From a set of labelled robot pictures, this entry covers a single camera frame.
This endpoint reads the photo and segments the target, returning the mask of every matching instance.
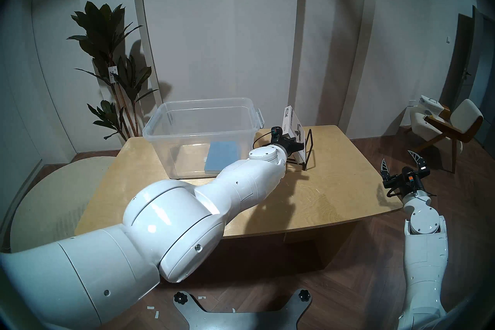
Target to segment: blue book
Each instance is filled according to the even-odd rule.
[[[239,160],[239,151],[235,141],[212,142],[208,151],[205,173],[220,173],[224,167]]]

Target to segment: clear plastic storage bin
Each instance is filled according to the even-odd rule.
[[[172,179],[214,177],[248,158],[264,125],[249,98],[171,101],[160,105],[143,129]]]

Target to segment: book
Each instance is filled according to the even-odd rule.
[[[282,135],[288,138],[294,138],[296,142],[304,143],[304,128],[299,122],[298,117],[295,115],[292,106],[288,106],[284,110],[284,120],[282,122]],[[297,151],[292,154],[292,158],[298,164],[306,162],[306,147],[303,150]]]

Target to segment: robotic arm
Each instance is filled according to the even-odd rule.
[[[163,180],[140,191],[123,223],[14,254],[0,263],[28,307],[48,328],[98,327],[160,281],[180,282],[213,251],[225,226],[263,201],[304,144],[282,137],[195,187]]]
[[[430,174],[425,160],[410,150],[409,154],[418,165],[417,171],[406,166],[401,174],[391,176],[385,160],[380,169],[383,186],[390,189],[387,196],[400,195],[404,211],[410,216],[404,226],[406,294],[399,330],[425,328],[446,314],[440,303],[448,260],[445,218],[430,206],[431,198],[421,182]]]

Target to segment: white tape piece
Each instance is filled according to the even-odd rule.
[[[108,76],[110,77],[110,83],[111,84],[114,84],[117,82],[117,80],[113,76],[114,74],[118,74],[117,73],[117,67],[116,66],[110,66],[108,68]]]

